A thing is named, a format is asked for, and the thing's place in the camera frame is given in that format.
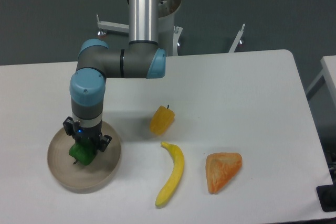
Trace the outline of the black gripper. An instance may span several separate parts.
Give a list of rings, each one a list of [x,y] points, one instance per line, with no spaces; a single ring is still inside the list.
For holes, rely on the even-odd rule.
[[[87,141],[90,141],[100,152],[104,152],[112,140],[111,136],[102,135],[101,125],[90,128],[77,127],[73,125],[74,121],[70,116],[68,116],[62,124],[65,133],[71,136],[75,140],[75,143],[84,145]]]

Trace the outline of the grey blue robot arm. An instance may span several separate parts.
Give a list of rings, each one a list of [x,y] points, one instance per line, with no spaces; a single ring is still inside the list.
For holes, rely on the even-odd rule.
[[[165,76],[166,52],[159,48],[159,0],[129,0],[129,46],[112,50],[101,40],[83,43],[70,80],[72,117],[63,125],[76,143],[104,152],[111,137],[101,133],[107,78]]]

